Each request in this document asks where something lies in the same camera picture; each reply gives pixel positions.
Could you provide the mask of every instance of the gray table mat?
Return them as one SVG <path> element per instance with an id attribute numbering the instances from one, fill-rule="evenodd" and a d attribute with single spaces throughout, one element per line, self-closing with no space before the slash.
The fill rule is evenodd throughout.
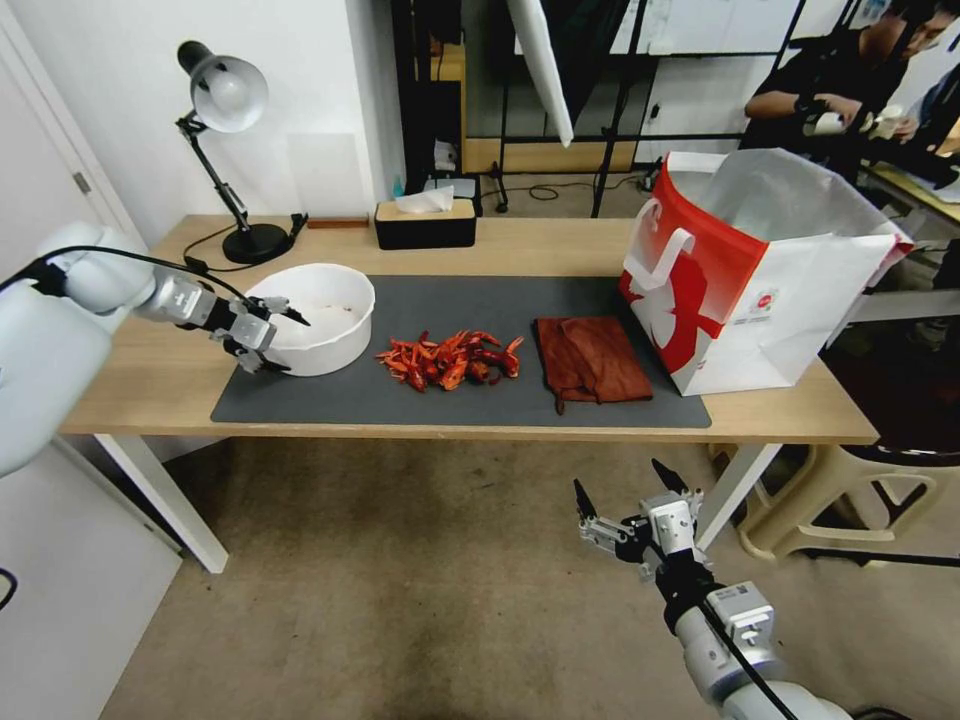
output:
<path id="1" fill-rule="evenodd" d="M 626 302 L 616 278 L 371 276 L 377 301 L 367 350 L 330 375 L 297 378 L 234 372 L 211 419 L 240 423 L 373 425 L 529 425 L 535 427 L 709 427 L 700 398 L 681 397 Z M 532 322 L 537 317 L 616 314 L 653 386 L 643 402 L 568 402 L 559 416 L 544 385 Z M 420 394 L 397 383 L 375 359 L 391 336 L 439 341 L 461 329 L 485 330 L 507 343 L 525 340 L 520 377 L 495 386 L 468 381 L 453 392 Z"/>

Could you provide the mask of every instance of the white bowl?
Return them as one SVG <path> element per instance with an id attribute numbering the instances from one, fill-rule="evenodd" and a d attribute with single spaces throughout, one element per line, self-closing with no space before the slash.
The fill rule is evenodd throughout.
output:
<path id="1" fill-rule="evenodd" d="M 289 375 L 325 375 L 346 367 L 370 344 L 370 316 L 376 293 L 362 272 L 343 265 L 312 263 L 269 275 L 247 291 L 281 296 L 310 326 L 281 315 L 270 322 L 277 334 L 264 353 L 290 368 Z"/>

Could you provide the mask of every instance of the shopping bag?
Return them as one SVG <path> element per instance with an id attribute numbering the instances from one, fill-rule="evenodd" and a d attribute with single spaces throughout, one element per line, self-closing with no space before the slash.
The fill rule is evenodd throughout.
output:
<path id="1" fill-rule="evenodd" d="M 683 395 L 788 387 L 912 241 L 784 150 L 670 153 L 620 289 Z"/>

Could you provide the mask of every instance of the black shirt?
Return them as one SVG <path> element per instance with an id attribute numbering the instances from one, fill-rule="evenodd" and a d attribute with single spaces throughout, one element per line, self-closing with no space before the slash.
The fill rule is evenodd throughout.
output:
<path id="1" fill-rule="evenodd" d="M 845 30 L 818 38 L 790 62 L 774 70 L 754 95 L 772 90 L 812 98 L 832 93 L 859 100 L 874 114 L 883 110 L 907 70 L 906 60 L 871 67 L 860 57 L 861 30 Z M 790 115 L 773 120 L 751 120 L 741 148 L 782 147 L 815 160 L 834 154 L 844 136 L 808 138 L 803 117 Z"/>

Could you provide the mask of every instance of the cable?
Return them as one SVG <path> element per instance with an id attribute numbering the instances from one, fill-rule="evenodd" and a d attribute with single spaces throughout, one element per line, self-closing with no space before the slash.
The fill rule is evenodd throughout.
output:
<path id="1" fill-rule="evenodd" d="M 896 710 L 884 707 L 868 707 L 851 715 L 853 720 L 911 720 Z"/>
<path id="2" fill-rule="evenodd" d="M 233 285 L 230 285 L 225 280 L 214 277 L 213 275 L 207 275 L 206 273 L 195 270 L 186 265 L 181 265 L 179 263 L 170 262 L 168 260 L 160 260 L 159 258 L 152 258 L 148 255 L 140 255 L 138 253 L 128 252 L 126 250 L 118 250 L 116 248 L 106 248 L 99 247 L 97 245 L 70 245 L 68 247 L 57 248 L 56 250 L 51 250 L 48 253 L 44 253 L 36 260 L 30 263 L 26 268 L 16 273 L 13 277 L 7 278 L 2 283 L 0 283 L 0 292 L 6 290 L 13 283 L 25 279 L 26 275 L 24 272 L 30 267 L 35 265 L 45 265 L 48 260 L 51 260 L 59 255 L 65 255 L 71 252 L 98 252 L 103 253 L 104 255 L 119 255 L 120 257 L 130 258 L 131 260 L 140 260 L 141 262 L 150 263 L 151 265 L 159 265 L 160 267 L 170 268 L 171 270 L 179 270 L 181 272 L 190 273 L 191 275 L 196 275 L 197 277 L 202 277 L 204 280 L 209 280 L 215 285 L 219 285 L 227 292 L 233 293 L 238 299 L 242 300 L 247 306 L 253 306 L 251 300 L 244 295 L 242 292 L 237 290 Z"/>
<path id="3" fill-rule="evenodd" d="M 663 549 L 652 540 L 650 541 L 650 547 L 653 548 L 653 551 L 660 558 L 660 562 L 668 564 L 670 561 L 667 560 L 667 556 L 663 554 Z M 740 667 L 743 668 L 743 671 L 747 674 L 753 684 L 757 686 L 757 689 L 760 690 L 764 695 L 767 696 L 767 699 L 773 703 L 773 706 L 780 711 L 780 714 L 783 715 L 787 720 L 799 720 L 799 718 L 794 715 L 793 711 L 784 704 L 783 700 L 773 691 L 767 681 L 763 678 L 757 669 L 750 664 L 750 661 L 747 660 L 743 653 L 740 652 L 740 648 L 737 647 L 737 644 L 733 641 L 727 634 L 727 629 L 723 626 L 723 621 L 717 617 L 716 612 L 710 606 L 710 603 L 707 602 L 705 597 L 697 600 L 697 608 L 700 612 L 703 613 L 704 618 L 707 620 L 707 624 L 713 629 L 714 634 L 720 638 L 720 641 L 727 647 L 727 650 L 730 651 L 730 654 L 736 658 L 737 662 L 740 663 Z"/>
<path id="4" fill-rule="evenodd" d="M 437 61 L 437 82 L 440 82 L 440 68 L 443 67 L 443 51 L 446 47 L 446 43 L 440 43 L 440 59 Z"/>
<path id="5" fill-rule="evenodd" d="M 194 240 L 192 243 L 187 245 L 183 249 L 183 264 L 184 265 L 189 264 L 187 262 L 187 258 L 189 257 L 189 252 L 193 250 L 197 245 L 200 245 L 201 243 L 205 243 L 207 240 L 213 240 L 213 238 L 215 238 L 217 235 L 223 235 L 223 233 L 225 233 L 227 230 L 232 230 L 234 227 L 235 227 L 234 225 L 227 225 L 226 227 L 220 228 L 216 232 L 212 232 L 209 235 L 204 235 L 199 240 Z"/>
<path id="6" fill-rule="evenodd" d="M 187 246 L 183 249 L 183 255 L 182 255 L 182 257 L 183 257 L 183 264 L 184 264 L 184 265 L 187 265 L 187 266 L 190 266 L 190 267 L 193 267 L 193 263 L 202 262 L 202 261 L 197 260 L 196 258 L 194 258 L 192 255 L 190 255 L 190 254 L 189 254 L 190 251 L 193 250 L 193 248 L 195 248 L 197 245 L 199 245 L 199 244 L 201 244 L 201 243 L 205 243 L 207 240 L 212 240 L 212 239 L 215 238 L 217 235 L 222 235 L 222 234 L 225 233 L 227 230 L 232 230 L 232 229 L 235 228 L 235 227 L 236 227 L 236 225 L 227 225 L 227 226 L 224 227 L 224 228 L 220 228 L 220 229 L 217 230 L 216 232 L 212 232 L 212 233 L 210 233 L 209 235 L 204 235 L 204 236 L 203 236 L 202 238 L 200 238 L 199 240 L 194 240 L 192 243 L 190 243 L 189 245 L 187 245 Z M 247 270 L 247 269 L 249 269 L 249 268 L 256 267 L 256 266 L 259 265 L 259 264 L 260 264 L 260 263 L 250 263 L 249 265 L 238 265 L 237 267 L 232 267 L 232 268 L 212 268 L 212 267 L 206 266 L 206 272 L 208 272 L 208 273 L 210 273 L 210 272 L 240 272 L 241 270 Z"/>
<path id="7" fill-rule="evenodd" d="M 639 180 L 639 179 L 640 179 L 639 175 L 628 175 L 625 178 L 620 178 L 620 180 L 618 180 L 614 185 L 607 185 L 606 187 L 604 187 L 604 190 L 605 191 L 616 190 L 618 187 L 623 185 L 623 183 L 627 182 L 628 180 Z M 504 191 L 514 192 L 514 191 L 526 190 L 527 194 L 530 197 L 532 197 L 534 200 L 539 200 L 541 202 L 549 202 L 551 200 L 556 200 L 557 198 L 560 197 L 560 193 L 556 191 L 556 188 L 576 187 L 578 185 L 582 185 L 583 187 L 588 187 L 592 189 L 594 193 L 596 193 L 597 173 L 593 174 L 593 181 L 589 183 L 584 182 L 582 180 L 568 182 L 568 183 L 537 183 L 536 185 L 528 185 L 526 187 L 504 188 Z M 549 195 L 548 197 L 542 197 L 542 196 L 536 195 L 535 194 L 536 192 L 546 192 L 546 193 L 551 193 L 551 195 Z M 499 194 L 500 194 L 500 190 L 490 190 L 488 192 L 482 193 L 480 195 L 480 199 L 482 200 L 483 198 L 489 195 L 499 195 Z"/>
<path id="8" fill-rule="evenodd" d="M 7 590 L 7 594 L 3 596 L 3 599 L 0 599 L 0 610 L 3 610 L 7 605 L 10 604 L 10 601 L 13 600 L 13 595 L 15 592 L 17 592 L 17 588 L 20 586 L 20 583 L 17 582 L 16 575 L 6 568 L 0 568 L 0 576 L 5 577 L 10 582 L 10 589 Z"/>

